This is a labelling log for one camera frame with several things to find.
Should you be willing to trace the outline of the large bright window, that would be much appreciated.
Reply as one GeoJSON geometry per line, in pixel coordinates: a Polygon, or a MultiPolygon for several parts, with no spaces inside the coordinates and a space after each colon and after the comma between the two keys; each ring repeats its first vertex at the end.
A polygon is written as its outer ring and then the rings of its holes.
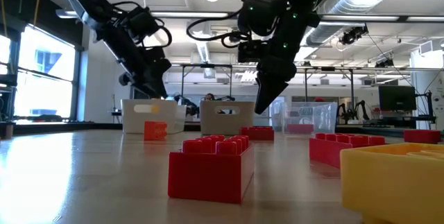
{"type": "Polygon", "coordinates": [[[73,45],[26,26],[19,47],[14,115],[69,117],[75,64],[73,45]]]}

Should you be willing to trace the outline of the long ceiling tube light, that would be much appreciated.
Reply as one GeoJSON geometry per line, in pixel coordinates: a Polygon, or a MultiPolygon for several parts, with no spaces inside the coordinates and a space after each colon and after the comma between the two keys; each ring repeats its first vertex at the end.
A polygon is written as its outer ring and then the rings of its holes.
{"type": "Polygon", "coordinates": [[[444,16],[323,15],[323,21],[444,23],[444,16]]]}
{"type": "MultiPolygon", "coordinates": [[[[74,11],[57,9],[56,15],[62,19],[77,18],[77,14],[74,11]]],[[[222,18],[227,17],[227,12],[179,12],[179,11],[152,11],[151,14],[154,17],[160,18],[173,18],[173,19],[199,19],[199,18],[222,18]]]]}

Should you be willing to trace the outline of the red toy brick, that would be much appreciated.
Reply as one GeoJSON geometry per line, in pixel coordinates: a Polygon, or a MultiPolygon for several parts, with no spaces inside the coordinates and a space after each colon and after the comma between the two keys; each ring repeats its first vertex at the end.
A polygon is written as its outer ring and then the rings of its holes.
{"type": "Polygon", "coordinates": [[[212,135],[183,141],[169,153],[168,196],[242,203],[253,178],[254,144],[245,135],[212,135]]]}
{"type": "Polygon", "coordinates": [[[313,124],[290,123],[287,125],[287,132],[290,134],[311,134],[313,131],[313,124]]]}
{"type": "Polygon", "coordinates": [[[438,144],[442,142],[439,130],[404,130],[403,138],[409,143],[438,144]]]}
{"type": "Polygon", "coordinates": [[[309,158],[339,169],[342,150],[385,143],[385,138],[380,136],[316,133],[315,137],[309,139],[309,158]]]}
{"type": "Polygon", "coordinates": [[[274,130],[270,126],[242,127],[239,133],[255,141],[273,141],[275,137],[274,130]]]}

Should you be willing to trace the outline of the dark background screen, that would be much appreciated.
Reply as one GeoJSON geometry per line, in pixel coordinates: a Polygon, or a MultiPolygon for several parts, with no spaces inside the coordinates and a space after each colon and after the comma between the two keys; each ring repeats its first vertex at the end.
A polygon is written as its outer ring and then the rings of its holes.
{"type": "Polygon", "coordinates": [[[132,88],[131,99],[149,99],[150,97],[139,90],[132,88]]]}

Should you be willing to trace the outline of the white plastic bin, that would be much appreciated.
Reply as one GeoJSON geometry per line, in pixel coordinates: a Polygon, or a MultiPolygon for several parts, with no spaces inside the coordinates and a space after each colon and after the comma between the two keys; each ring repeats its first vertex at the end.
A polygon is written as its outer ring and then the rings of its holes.
{"type": "Polygon", "coordinates": [[[122,124],[126,134],[142,134],[146,121],[166,123],[166,133],[176,134],[185,128],[185,105],[161,99],[122,99],[122,124]]]}

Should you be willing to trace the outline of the orange toy brick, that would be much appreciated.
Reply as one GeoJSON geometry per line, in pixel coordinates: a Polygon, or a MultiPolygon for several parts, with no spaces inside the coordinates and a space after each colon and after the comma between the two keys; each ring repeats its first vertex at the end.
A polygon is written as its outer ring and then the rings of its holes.
{"type": "Polygon", "coordinates": [[[162,140],[167,135],[167,123],[146,121],[144,123],[144,141],[162,140]]]}

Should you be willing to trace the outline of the black metal gantry frame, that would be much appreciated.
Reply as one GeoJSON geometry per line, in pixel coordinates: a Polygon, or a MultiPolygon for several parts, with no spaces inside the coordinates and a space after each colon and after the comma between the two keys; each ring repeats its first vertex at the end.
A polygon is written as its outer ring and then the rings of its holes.
{"type": "Polygon", "coordinates": [[[351,106],[355,106],[355,90],[354,90],[354,70],[352,68],[347,67],[335,67],[335,66],[303,66],[303,73],[304,73],[304,85],[305,85],[305,102],[308,101],[308,77],[307,72],[311,69],[314,71],[320,70],[320,71],[328,71],[328,72],[334,72],[339,71],[342,73],[349,81],[350,81],[350,98],[351,98],[351,106]]]}
{"type": "Polygon", "coordinates": [[[185,86],[185,77],[187,76],[185,73],[185,69],[187,67],[191,67],[190,71],[192,71],[194,68],[199,67],[202,69],[215,69],[220,68],[222,71],[224,71],[224,68],[227,68],[230,70],[230,73],[226,73],[226,76],[229,78],[229,96],[232,96],[232,76],[233,76],[233,65],[232,64],[211,64],[211,63],[201,63],[201,64],[179,64],[180,67],[182,67],[181,72],[181,94],[184,94],[184,86],[185,86]]]}

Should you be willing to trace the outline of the clear plastic bin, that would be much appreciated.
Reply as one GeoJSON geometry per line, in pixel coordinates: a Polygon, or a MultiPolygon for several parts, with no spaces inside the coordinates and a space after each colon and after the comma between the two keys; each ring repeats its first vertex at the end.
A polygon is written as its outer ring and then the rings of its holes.
{"type": "Polygon", "coordinates": [[[299,135],[287,132],[290,123],[313,124],[312,134],[335,133],[337,109],[337,103],[276,102],[270,108],[271,125],[275,131],[288,135],[299,135]]]}

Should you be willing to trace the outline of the grey plastic bin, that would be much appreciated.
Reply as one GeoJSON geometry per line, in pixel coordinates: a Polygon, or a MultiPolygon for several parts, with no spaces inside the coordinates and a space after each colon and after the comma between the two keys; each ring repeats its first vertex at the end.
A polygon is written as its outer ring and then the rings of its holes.
{"type": "Polygon", "coordinates": [[[255,103],[250,101],[201,101],[200,131],[203,135],[238,135],[253,126],[255,103]]]}

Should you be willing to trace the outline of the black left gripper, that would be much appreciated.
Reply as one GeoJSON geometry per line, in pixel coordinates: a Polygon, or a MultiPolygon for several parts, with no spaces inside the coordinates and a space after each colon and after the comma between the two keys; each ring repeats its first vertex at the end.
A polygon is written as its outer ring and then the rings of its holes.
{"type": "Polygon", "coordinates": [[[95,33],[96,40],[102,40],[123,67],[121,85],[131,84],[149,98],[167,96],[163,75],[171,63],[163,58],[161,46],[138,46],[125,29],[116,26],[102,26],[95,33]]]}

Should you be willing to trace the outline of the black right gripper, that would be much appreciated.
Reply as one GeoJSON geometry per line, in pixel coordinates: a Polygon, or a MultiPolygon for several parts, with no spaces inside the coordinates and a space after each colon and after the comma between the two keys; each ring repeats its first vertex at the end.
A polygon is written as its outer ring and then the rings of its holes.
{"type": "Polygon", "coordinates": [[[268,41],[266,52],[257,66],[257,114],[267,109],[296,74],[293,62],[306,30],[306,24],[281,23],[268,41]]]}

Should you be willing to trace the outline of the black computer monitor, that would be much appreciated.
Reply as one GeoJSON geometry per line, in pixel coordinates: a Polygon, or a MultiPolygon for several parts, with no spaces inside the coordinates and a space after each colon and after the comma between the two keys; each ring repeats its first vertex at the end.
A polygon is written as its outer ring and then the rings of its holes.
{"type": "Polygon", "coordinates": [[[417,109],[414,87],[384,85],[378,87],[378,94],[380,110],[412,111],[417,109]]]}

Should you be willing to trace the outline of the black aluminium table frame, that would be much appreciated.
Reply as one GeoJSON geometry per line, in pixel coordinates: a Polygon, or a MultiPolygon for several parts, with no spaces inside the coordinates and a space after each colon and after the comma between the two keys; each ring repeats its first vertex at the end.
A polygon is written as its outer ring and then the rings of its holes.
{"type": "MultiPolygon", "coordinates": [[[[122,125],[118,123],[27,123],[16,124],[11,122],[0,122],[0,137],[11,135],[31,135],[47,132],[71,132],[77,130],[122,130],[122,125]]],[[[404,130],[400,128],[367,128],[359,126],[337,126],[335,132],[342,134],[362,134],[377,135],[384,137],[403,137],[404,130]]]]}

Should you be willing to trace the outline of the yellow-orange toy brick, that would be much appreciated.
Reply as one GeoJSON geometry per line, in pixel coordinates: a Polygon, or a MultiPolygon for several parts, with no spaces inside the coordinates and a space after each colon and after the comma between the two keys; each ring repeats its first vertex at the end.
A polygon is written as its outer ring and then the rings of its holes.
{"type": "Polygon", "coordinates": [[[340,163],[342,205],[365,223],[444,224],[444,145],[345,149],[340,163]]]}

